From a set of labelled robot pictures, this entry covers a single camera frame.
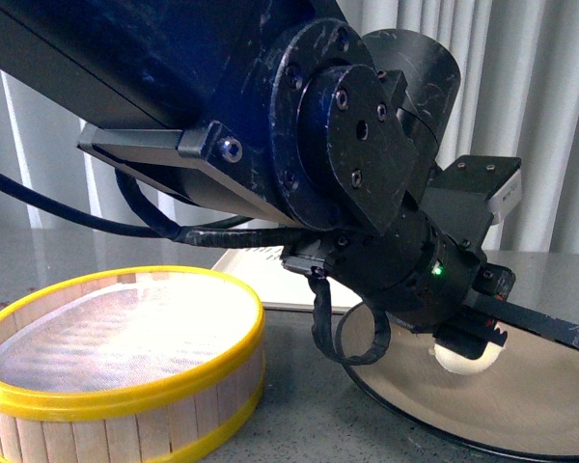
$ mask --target yellow rim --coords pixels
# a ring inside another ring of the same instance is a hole
[[[193,463],[228,441],[249,419],[263,394],[263,375],[256,391],[226,422],[188,446],[145,463]],[[0,455],[0,463],[13,463]]]
[[[94,393],[44,393],[17,388],[0,381],[0,412],[26,420],[75,422],[103,420],[144,412],[193,395],[219,382],[244,364],[263,339],[263,307],[260,298],[242,281],[213,270],[177,265],[157,265],[99,272],[59,283],[30,294],[0,312],[0,321],[47,294],[91,280],[131,273],[179,272],[208,275],[240,286],[257,305],[253,328],[227,352],[189,371],[151,383]]]

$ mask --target white curtain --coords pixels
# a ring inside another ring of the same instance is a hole
[[[485,248],[579,253],[579,0],[344,0],[361,34],[398,27],[443,43],[462,75],[438,162],[519,156],[524,200]],[[0,72],[0,171],[94,214],[137,223],[113,172],[74,148],[81,121]],[[221,213],[147,194],[182,223]],[[0,226],[64,221],[0,194]]]

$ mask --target table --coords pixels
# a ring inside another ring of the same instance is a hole
[[[31,291],[76,276],[146,264],[211,267],[222,254],[86,229],[0,229],[0,310]],[[489,257],[517,273],[511,302],[579,319],[579,256],[497,252]],[[262,402],[236,435],[203,461],[508,461],[435,437],[376,404],[317,351],[308,313],[267,311],[265,351]]]

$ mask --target bolt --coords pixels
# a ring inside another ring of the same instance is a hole
[[[339,48],[340,51],[347,51],[349,48],[349,33],[345,27],[340,27],[337,29],[335,42],[337,43],[337,48]]]
[[[296,176],[290,171],[283,172],[283,184],[287,189],[293,190],[296,186]]]
[[[381,123],[383,123],[384,121],[386,121],[387,117],[388,117],[388,108],[384,103],[379,103],[377,105],[377,118]]]
[[[242,159],[242,145],[236,138],[224,138],[219,142],[219,149],[223,159],[228,162],[235,163]]]
[[[354,189],[358,189],[363,185],[363,171],[360,169],[355,169],[354,172],[351,173],[351,187]]]
[[[339,89],[335,93],[335,100],[337,101],[337,107],[341,111],[345,111],[347,109],[348,97],[347,97],[347,91],[345,89]]]
[[[286,79],[292,90],[302,89],[302,72],[298,65],[289,65],[286,68]]]

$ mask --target mesh screen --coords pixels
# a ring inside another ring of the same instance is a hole
[[[217,357],[249,332],[257,307],[238,286],[189,277],[110,286],[43,316],[0,346],[0,381],[35,391],[105,391]]]

